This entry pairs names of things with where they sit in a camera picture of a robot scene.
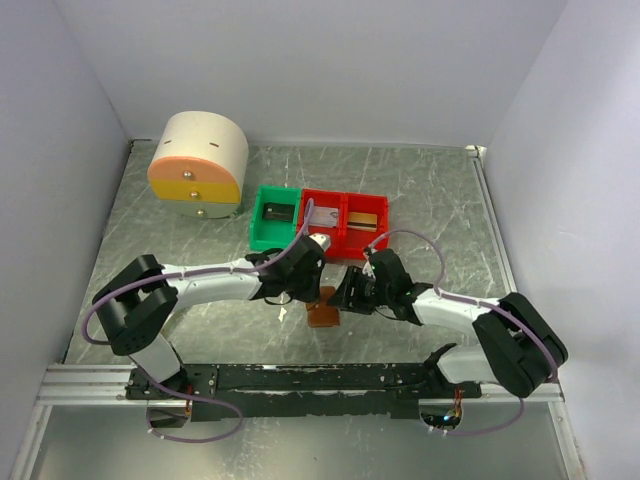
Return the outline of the brown leather card holder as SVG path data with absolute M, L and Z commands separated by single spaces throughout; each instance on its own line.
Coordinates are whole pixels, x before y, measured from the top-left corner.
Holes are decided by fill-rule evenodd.
M 333 328 L 340 325 L 340 311 L 328 305 L 335 293 L 333 286 L 323 286 L 320 288 L 319 299 L 305 304 L 307 325 L 310 328 Z

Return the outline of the black VIP card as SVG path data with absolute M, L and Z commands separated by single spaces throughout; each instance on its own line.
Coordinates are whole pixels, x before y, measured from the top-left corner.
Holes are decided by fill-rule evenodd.
M 277 221 L 291 223 L 295 216 L 293 204 L 267 202 L 264 204 L 262 219 L 265 221 Z

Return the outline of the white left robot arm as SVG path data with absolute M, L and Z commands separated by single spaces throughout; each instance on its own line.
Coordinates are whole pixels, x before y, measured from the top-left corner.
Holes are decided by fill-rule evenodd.
M 301 235 L 287 248 L 248 254 L 222 264 L 180 267 L 151 254 L 132 261 L 92 300 L 112 352 L 128 357 L 150 379 L 162 398 L 187 391 L 187 373 L 174 347 L 161 333 L 176 311 L 222 300 L 268 302 L 282 295 L 312 303 L 331 240 Z

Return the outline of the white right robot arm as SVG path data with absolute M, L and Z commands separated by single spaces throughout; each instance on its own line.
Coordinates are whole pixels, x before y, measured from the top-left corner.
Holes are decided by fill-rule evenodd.
M 474 338 L 435 355 L 424 374 L 426 390 L 443 398 L 463 382 L 497 383 L 526 398 L 557 377 L 569 352 L 533 304 L 512 292 L 501 299 L 454 295 L 415 282 L 390 249 L 372 253 L 363 268 L 350 267 L 328 304 L 342 311 L 372 314 L 386 307 L 397 321 L 436 325 Z

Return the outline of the silver white card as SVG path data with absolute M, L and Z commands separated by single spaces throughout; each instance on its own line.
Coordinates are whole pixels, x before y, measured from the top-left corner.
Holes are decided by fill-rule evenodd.
M 314 206 L 305 213 L 303 223 L 308 227 L 337 228 L 340 223 L 340 209 Z

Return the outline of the gold card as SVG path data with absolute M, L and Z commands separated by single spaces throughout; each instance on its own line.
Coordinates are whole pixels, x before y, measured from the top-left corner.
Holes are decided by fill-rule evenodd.
M 375 232 L 378 217 L 372 213 L 351 211 L 347 215 L 347 227 L 352 230 Z

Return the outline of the green plastic bin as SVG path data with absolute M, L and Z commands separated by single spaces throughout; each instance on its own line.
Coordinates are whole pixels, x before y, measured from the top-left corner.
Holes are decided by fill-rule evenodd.
M 296 235 L 300 199 L 301 190 L 299 188 L 268 185 L 259 187 L 249 229 L 251 250 L 284 249 L 292 242 Z M 263 207 L 267 202 L 293 204 L 295 206 L 294 220 L 291 223 L 263 220 Z

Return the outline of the red middle plastic bin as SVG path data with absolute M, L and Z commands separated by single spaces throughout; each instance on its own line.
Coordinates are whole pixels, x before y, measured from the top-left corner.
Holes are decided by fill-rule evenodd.
M 345 258 L 346 194 L 336 191 L 302 189 L 298 229 L 304 222 L 305 209 L 309 201 L 313 202 L 313 212 L 309 220 L 308 232 L 329 236 L 331 240 L 327 251 L 329 258 Z

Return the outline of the red plastic bin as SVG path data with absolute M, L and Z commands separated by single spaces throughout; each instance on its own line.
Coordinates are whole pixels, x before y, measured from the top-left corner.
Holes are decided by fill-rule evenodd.
M 346 259 L 363 259 L 364 249 L 389 230 L 386 196 L 346 194 L 345 238 L 340 253 Z
M 331 240 L 327 251 L 329 258 L 345 258 L 346 194 L 336 191 L 302 189 L 298 229 L 304 222 L 305 209 L 309 201 L 313 202 L 313 212 L 309 220 L 308 232 L 329 236 Z

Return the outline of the red right plastic bin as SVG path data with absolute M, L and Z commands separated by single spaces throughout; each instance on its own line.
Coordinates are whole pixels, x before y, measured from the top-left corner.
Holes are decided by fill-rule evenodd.
M 389 230 L 386 196 L 346 194 L 345 238 L 340 253 L 346 259 L 363 259 L 364 249 Z

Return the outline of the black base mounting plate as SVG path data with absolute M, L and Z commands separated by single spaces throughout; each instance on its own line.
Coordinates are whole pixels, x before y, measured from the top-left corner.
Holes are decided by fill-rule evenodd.
M 165 383 L 182 394 L 220 400 L 251 417 L 388 415 L 418 419 L 423 405 L 478 399 L 474 382 L 455 385 L 428 363 L 316 365 L 186 364 Z

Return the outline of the round mini drawer cabinet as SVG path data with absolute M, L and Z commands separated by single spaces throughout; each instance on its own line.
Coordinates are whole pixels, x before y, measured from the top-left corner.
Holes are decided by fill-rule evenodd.
M 242 202 L 249 145 L 232 120 L 212 112 L 183 111 L 169 118 L 147 179 L 175 212 L 224 218 Z

